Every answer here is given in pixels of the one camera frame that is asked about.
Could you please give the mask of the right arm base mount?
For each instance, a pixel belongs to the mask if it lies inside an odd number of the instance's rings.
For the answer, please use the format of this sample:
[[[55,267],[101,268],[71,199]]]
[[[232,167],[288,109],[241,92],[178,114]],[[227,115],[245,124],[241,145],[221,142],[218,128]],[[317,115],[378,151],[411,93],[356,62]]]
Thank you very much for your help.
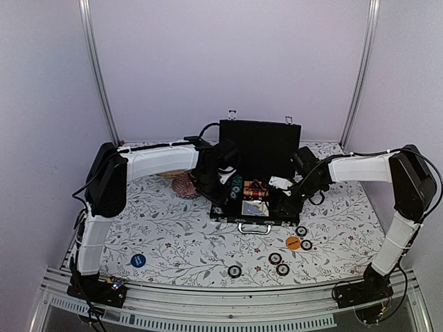
[[[332,289],[332,298],[339,308],[367,304],[391,297],[393,289],[388,277],[364,277],[361,282],[339,282]]]

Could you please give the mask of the black triangular all-in button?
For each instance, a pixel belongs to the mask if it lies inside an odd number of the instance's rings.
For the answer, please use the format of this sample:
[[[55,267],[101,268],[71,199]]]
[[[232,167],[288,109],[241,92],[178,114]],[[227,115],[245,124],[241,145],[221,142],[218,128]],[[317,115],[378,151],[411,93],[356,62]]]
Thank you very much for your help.
[[[254,179],[253,181],[246,181],[245,188],[250,191],[261,191],[264,190],[262,182],[258,179]]]

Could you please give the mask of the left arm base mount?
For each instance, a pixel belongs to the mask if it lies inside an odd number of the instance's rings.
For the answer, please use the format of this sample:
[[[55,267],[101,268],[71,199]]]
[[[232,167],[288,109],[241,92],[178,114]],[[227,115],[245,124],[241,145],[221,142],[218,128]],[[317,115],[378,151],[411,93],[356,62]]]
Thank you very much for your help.
[[[93,304],[103,304],[122,308],[127,295],[127,287],[115,289],[111,284],[100,281],[96,275],[79,276],[75,281],[71,278],[67,295],[78,299],[88,299]]]

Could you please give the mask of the red black poker chip front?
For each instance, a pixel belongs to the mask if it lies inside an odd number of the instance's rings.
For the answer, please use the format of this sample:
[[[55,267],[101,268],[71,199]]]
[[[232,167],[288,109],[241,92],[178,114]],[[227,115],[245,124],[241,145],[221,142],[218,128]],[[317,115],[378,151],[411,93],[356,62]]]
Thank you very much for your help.
[[[276,266],[276,272],[279,276],[287,276],[290,272],[290,267],[286,264],[279,264]]]

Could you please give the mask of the black poker set case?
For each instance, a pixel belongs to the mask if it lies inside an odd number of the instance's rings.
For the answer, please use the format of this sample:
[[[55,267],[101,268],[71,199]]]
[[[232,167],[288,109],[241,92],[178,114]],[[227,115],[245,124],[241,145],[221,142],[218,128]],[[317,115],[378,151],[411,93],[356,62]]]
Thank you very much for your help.
[[[258,179],[269,195],[261,199],[252,199],[245,197],[242,192],[241,196],[233,201],[229,199],[228,194],[225,205],[211,205],[210,218],[220,223],[265,225],[268,228],[297,227],[300,217],[284,218],[272,213],[271,205],[276,202],[276,197],[273,195],[273,187],[269,185],[269,179],[277,176],[292,182],[296,171],[291,163],[291,157],[299,148],[301,131],[302,127],[290,120],[286,122],[220,120],[219,140],[227,139],[233,142],[239,152],[239,159],[234,162],[236,173],[233,177],[240,175],[243,181]],[[229,188],[233,177],[228,180]],[[242,215],[242,201],[266,202],[269,216]],[[220,207],[222,213],[214,213],[215,207]]]

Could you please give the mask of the blue playing card deck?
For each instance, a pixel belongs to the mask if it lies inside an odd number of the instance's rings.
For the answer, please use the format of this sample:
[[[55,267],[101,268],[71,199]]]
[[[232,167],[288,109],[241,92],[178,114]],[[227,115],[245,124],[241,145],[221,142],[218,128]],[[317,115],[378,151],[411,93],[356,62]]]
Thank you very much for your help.
[[[255,203],[259,201],[242,201],[242,215],[245,216],[262,216],[257,215]]]

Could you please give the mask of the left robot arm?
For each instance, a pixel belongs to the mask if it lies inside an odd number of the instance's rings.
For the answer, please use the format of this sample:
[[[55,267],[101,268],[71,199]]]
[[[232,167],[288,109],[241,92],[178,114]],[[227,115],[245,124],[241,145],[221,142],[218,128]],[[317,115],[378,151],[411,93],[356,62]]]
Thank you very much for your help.
[[[96,300],[103,293],[101,282],[92,275],[99,271],[109,226],[125,209],[129,182],[153,174],[189,170],[197,192],[222,205],[237,162],[238,150],[229,140],[212,145],[199,136],[190,136],[142,147],[103,144],[82,188],[86,219],[77,249],[76,270],[81,274],[75,283],[77,290],[88,300]]]

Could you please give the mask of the red black poker chip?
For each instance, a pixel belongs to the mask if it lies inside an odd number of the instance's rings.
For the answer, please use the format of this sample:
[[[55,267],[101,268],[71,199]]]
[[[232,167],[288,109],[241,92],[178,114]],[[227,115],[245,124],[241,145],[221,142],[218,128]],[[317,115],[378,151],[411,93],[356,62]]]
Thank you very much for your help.
[[[269,255],[268,260],[272,265],[279,265],[282,261],[282,257],[279,253],[273,252]]]
[[[279,276],[287,276],[290,272],[290,267],[286,264],[279,264],[276,266],[276,272]]]

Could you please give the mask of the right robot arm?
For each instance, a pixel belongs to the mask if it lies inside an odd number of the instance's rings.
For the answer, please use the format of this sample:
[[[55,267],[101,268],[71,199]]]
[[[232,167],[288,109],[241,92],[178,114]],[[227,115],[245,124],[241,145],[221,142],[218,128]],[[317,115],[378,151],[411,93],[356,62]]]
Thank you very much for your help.
[[[272,176],[269,186],[283,194],[277,208],[300,206],[319,192],[342,183],[384,183],[391,186],[392,221],[379,251],[365,269],[371,275],[358,287],[358,296],[371,302],[385,288],[387,277],[411,249],[425,219],[442,201],[442,175],[414,144],[372,153],[335,154],[320,159],[308,147],[291,157],[296,181]]]

